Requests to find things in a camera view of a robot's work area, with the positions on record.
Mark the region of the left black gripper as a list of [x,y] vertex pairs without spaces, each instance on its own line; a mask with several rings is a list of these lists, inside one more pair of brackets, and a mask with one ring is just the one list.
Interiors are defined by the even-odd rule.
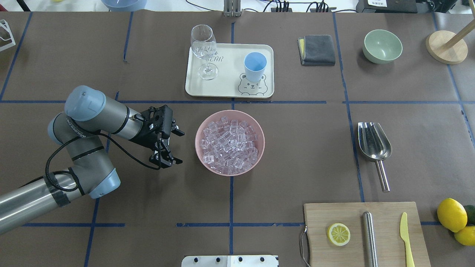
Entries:
[[171,133],[177,136],[185,135],[178,125],[173,124],[173,110],[168,105],[159,108],[151,106],[147,110],[133,115],[132,120],[141,122],[141,126],[130,141],[153,151],[149,162],[154,164],[156,169],[169,168],[173,164],[183,163],[183,160],[173,156],[168,146]]

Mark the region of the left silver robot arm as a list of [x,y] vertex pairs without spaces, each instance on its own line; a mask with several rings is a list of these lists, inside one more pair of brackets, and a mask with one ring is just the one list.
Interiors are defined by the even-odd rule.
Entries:
[[120,184],[100,137],[116,135],[151,150],[148,168],[169,168],[183,161],[169,147],[171,134],[183,136],[168,105],[137,112],[99,90],[78,86],[63,113],[48,127],[60,145],[46,161],[43,176],[1,196],[1,233],[22,226],[75,199],[98,199]]

